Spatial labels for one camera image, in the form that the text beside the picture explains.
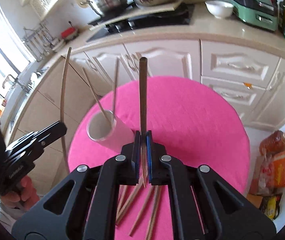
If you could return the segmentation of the person left hand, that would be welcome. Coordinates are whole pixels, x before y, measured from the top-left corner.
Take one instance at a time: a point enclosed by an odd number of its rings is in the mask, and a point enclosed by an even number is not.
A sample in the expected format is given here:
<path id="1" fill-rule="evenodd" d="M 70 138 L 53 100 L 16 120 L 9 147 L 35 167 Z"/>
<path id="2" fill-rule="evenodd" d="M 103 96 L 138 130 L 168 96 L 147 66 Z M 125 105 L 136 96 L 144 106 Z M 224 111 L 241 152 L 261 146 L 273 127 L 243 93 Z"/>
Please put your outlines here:
<path id="1" fill-rule="evenodd" d="M 18 207 L 18 204 L 21 204 L 24 211 L 29 211 L 39 201 L 39 196 L 29 176 L 25 176 L 20 184 L 22 189 L 19 193 L 10 191 L 8 194 L 0 196 L 0 201 L 9 208 Z"/>

